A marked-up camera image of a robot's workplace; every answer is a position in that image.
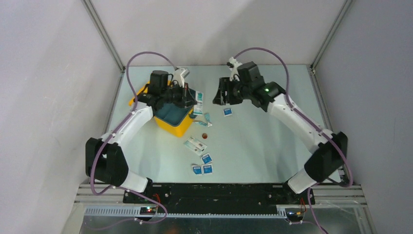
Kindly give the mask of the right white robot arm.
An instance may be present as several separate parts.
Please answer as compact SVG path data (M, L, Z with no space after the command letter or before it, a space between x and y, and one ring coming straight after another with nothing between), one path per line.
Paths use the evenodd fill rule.
M287 126L312 154L303 169L284 184L283 197L295 204L303 192L321 183L344 164L348 138L343 132L337 134L315 123L290 99L287 91L272 81L266 83L254 62L240 63L230 58L227 66L229 77L219 79L213 104L235 105L244 100L274 116Z

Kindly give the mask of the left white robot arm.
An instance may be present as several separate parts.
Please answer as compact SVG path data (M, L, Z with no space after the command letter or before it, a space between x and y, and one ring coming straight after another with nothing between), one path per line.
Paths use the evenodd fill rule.
M132 172L124 155L125 148L137 132L166 104L180 108L196 105L185 78L189 69L178 67L173 74L154 70L149 82L132 99L127 115L100 138L90 138L85 145L85 169L91 183L97 179L115 187L135 191L142 203L152 201L152 180Z

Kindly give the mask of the medical gauze dressing packet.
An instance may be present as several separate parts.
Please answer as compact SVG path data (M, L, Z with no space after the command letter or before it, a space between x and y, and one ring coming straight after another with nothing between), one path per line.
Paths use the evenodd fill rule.
M203 114L204 94L202 92L196 91L194 98L197 101L197 104L194 105L193 114L194 115L202 115Z

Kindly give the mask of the dark teal divided tray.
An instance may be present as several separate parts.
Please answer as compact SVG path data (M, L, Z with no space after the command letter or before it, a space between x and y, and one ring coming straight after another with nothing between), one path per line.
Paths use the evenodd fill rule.
M179 108L173 104L163 103L161 101L161 95L164 91L155 98L155 105L153 106L154 117L176 127L183 121L184 117L190 113L194 106L191 108Z

